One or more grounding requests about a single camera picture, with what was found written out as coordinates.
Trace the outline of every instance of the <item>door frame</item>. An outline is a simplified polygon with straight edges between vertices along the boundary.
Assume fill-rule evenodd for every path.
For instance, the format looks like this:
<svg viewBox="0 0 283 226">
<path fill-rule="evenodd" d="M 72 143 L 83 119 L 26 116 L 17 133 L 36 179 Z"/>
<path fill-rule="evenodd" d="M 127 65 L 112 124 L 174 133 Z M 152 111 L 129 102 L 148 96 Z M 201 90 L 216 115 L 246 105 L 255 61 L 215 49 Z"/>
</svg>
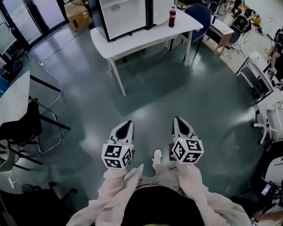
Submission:
<svg viewBox="0 0 283 226">
<path fill-rule="evenodd" d="M 31 44 L 29 44 L 24 36 L 21 34 L 19 29 L 17 28 L 16 24 L 13 22 L 12 18 L 10 17 L 9 13 L 7 12 L 3 0 L 0 0 L 0 12 L 3 18 L 6 20 L 7 24 L 14 28 L 12 31 L 12 34 L 15 36 L 15 38 L 20 42 L 20 44 L 23 46 L 25 50 L 30 50 L 34 45 L 39 43 L 41 40 L 46 38 L 51 33 L 55 32 L 60 27 L 66 25 L 69 21 L 66 16 L 66 12 L 64 9 L 64 1 L 63 0 L 56 0 L 58 3 L 58 6 L 63 14 L 64 21 L 59 23 L 58 25 L 54 26 L 53 28 L 49 29 L 49 27 L 46 25 L 45 21 L 43 20 L 40 12 L 37 9 L 37 6 L 34 4 L 33 0 L 22 0 L 29 15 L 31 16 L 32 20 L 36 24 L 37 28 L 39 29 L 41 36 L 37 38 L 35 41 L 33 41 Z"/>
</svg>

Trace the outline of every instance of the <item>cardboard box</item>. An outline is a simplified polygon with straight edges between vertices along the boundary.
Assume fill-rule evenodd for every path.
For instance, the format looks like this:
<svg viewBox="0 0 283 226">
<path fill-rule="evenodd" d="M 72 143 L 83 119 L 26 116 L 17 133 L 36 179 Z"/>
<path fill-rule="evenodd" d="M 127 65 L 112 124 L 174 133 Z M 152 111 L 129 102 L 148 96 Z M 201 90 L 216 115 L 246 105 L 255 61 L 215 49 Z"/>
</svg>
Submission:
<svg viewBox="0 0 283 226">
<path fill-rule="evenodd" d="M 83 5 L 75 5 L 70 2 L 64 8 L 73 31 L 81 30 L 92 23 L 88 10 Z"/>
</svg>

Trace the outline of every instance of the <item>blue chair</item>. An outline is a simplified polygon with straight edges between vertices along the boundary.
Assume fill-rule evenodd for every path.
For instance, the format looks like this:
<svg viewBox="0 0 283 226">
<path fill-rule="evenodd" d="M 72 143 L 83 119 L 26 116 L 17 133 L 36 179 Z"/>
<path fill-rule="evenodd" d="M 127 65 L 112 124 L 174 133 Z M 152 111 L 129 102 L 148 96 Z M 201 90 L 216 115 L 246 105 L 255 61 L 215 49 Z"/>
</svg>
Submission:
<svg viewBox="0 0 283 226">
<path fill-rule="evenodd" d="M 186 9 L 185 13 L 190 15 L 191 17 L 193 17 L 195 20 L 197 20 L 203 25 L 202 29 L 200 29 L 199 31 L 193 31 L 192 33 L 192 42 L 199 40 L 196 53 L 194 55 L 195 58 L 199 50 L 202 38 L 207 33 L 208 28 L 211 26 L 212 11 L 205 6 L 200 5 L 199 3 L 195 3 L 192 6 L 190 6 L 188 9 Z M 189 33 L 184 32 L 182 35 L 188 38 Z"/>
</svg>

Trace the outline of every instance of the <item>shelf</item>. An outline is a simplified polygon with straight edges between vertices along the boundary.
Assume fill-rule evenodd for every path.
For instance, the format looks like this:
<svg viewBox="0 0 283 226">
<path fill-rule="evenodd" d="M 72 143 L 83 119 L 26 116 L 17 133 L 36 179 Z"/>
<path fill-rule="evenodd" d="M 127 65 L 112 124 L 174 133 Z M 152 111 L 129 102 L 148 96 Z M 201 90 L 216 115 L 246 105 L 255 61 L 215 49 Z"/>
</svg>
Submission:
<svg viewBox="0 0 283 226">
<path fill-rule="evenodd" d="M 107 7 L 110 7 L 110 6 L 113 6 L 113 5 L 122 3 L 122 2 L 128 2 L 128 1 L 131 1 L 131 0 L 112 0 L 110 2 L 106 2 L 105 4 L 103 4 L 102 8 L 107 8 Z"/>
</svg>

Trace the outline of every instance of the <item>white sneaker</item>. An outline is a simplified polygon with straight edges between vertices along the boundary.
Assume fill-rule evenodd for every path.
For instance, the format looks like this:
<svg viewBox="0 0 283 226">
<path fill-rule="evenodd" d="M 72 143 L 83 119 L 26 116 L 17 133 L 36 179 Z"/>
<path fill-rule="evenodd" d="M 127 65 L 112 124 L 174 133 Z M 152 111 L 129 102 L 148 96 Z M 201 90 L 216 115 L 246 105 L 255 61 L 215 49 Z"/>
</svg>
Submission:
<svg viewBox="0 0 283 226">
<path fill-rule="evenodd" d="M 153 159 L 152 159 L 152 161 L 153 161 L 152 168 L 153 168 L 154 171 L 155 171 L 155 166 L 157 164 L 161 164 L 161 160 L 162 160 L 162 152 L 161 152 L 161 150 L 156 149 L 154 151 Z"/>
</svg>

